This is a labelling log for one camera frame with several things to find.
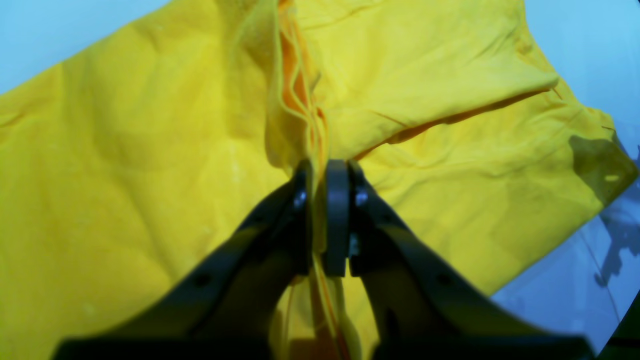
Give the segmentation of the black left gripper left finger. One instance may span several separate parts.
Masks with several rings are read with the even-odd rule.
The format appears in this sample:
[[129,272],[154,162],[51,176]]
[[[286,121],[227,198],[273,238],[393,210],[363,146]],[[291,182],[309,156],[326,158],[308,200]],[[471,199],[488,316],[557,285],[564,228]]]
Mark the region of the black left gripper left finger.
[[272,360],[279,300],[311,268],[312,190],[304,160],[160,301],[105,333],[65,341],[55,360]]

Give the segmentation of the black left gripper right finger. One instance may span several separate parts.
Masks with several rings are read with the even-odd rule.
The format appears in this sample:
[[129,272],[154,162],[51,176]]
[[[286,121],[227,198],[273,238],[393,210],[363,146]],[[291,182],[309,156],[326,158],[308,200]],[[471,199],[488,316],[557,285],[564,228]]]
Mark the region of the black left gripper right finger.
[[585,338],[529,325],[423,244],[353,160],[323,177],[329,277],[361,280],[380,343],[375,360],[592,360]]

